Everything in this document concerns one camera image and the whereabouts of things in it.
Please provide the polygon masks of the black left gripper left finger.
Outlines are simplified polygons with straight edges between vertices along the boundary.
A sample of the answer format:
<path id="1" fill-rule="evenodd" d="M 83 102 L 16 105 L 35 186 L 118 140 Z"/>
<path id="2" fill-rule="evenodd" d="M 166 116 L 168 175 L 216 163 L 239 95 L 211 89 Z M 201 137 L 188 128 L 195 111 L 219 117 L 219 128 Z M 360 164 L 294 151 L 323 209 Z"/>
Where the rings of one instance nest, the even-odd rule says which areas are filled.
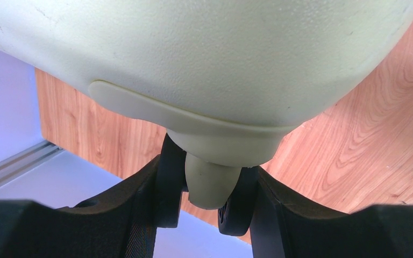
<path id="1" fill-rule="evenodd" d="M 158 164 L 74 207 L 0 200 L 0 257 L 152 257 Z"/>

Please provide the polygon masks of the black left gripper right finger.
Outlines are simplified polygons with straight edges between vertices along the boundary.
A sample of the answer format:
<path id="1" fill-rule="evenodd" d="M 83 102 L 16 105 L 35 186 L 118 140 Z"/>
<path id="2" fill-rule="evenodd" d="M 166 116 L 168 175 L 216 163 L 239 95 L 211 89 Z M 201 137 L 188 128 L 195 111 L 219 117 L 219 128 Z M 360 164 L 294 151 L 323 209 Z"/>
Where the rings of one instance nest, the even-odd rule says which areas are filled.
<path id="1" fill-rule="evenodd" d="M 353 213 L 321 205 L 258 172 L 250 225 L 254 257 L 413 257 L 413 205 Z"/>

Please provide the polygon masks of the cream suitcase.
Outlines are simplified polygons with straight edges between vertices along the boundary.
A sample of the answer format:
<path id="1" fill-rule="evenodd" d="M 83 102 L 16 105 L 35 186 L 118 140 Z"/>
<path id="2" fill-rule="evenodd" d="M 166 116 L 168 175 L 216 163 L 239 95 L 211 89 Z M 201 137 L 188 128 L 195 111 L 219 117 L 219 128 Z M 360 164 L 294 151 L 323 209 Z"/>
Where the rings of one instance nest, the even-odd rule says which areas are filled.
<path id="1" fill-rule="evenodd" d="M 0 51 L 164 127 L 189 201 L 213 210 L 412 21 L 413 1 L 0 1 Z"/>

